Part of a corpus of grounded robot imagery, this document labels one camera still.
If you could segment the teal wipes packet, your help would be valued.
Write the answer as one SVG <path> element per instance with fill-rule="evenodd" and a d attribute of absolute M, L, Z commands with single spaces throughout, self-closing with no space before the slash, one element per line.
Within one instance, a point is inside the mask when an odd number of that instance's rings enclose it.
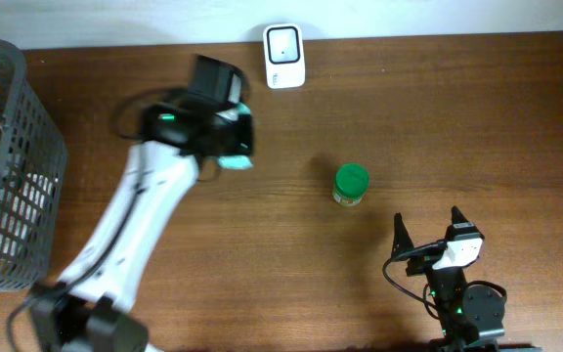
<path fill-rule="evenodd" d="M 240 114 L 250 113 L 251 110 L 247 105 L 238 103 L 235 108 L 220 111 L 217 115 L 224 122 L 236 122 Z M 250 157 L 246 155 L 219 156 L 217 162 L 221 168 L 230 170 L 246 170 L 253 167 Z"/>

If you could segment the green lid jar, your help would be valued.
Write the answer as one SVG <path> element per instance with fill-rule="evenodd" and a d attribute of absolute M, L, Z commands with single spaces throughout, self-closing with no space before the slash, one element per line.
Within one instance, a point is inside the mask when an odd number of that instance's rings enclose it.
<path fill-rule="evenodd" d="M 335 174 L 332 196 L 343 206 L 359 204 L 369 185 L 368 171 L 360 164 L 347 163 L 342 165 Z"/>

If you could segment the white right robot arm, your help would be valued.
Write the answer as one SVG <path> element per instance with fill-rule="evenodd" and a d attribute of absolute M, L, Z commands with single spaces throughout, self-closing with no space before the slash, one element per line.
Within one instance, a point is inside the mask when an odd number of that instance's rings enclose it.
<path fill-rule="evenodd" d="M 468 281 L 464 269 L 480 258 L 485 236 L 458 207 L 451 209 L 451 224 L 445 235 L 416 246 L 404 223 L 394 215 L 391 256 L 382 267 L 386 281 L 406 296 L 423 304 L 440 323 L 443 336 L 428 343 L 429 351 L 537 351 L 531 344 L 501 345 L 507 303 L 504 287 L 488 281 Z M 421 295 L 404 288 L 388 274 L 388 267 L 405 262 L 406 275 L 423 276 L 427 283 Z"/>

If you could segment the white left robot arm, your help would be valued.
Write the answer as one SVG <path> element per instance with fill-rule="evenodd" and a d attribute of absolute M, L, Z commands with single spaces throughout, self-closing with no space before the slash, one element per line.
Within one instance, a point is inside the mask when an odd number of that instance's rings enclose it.
<path fill-rule="evenodd" d="M 145 107 L 115 194 L 91 238 L 54 286 L 25 304 L 42 351 L 152 351 L 130 314 L 168 220 L 202 165 L 245 169 L 253 154 L 250 90 L 178 88 Z"/>

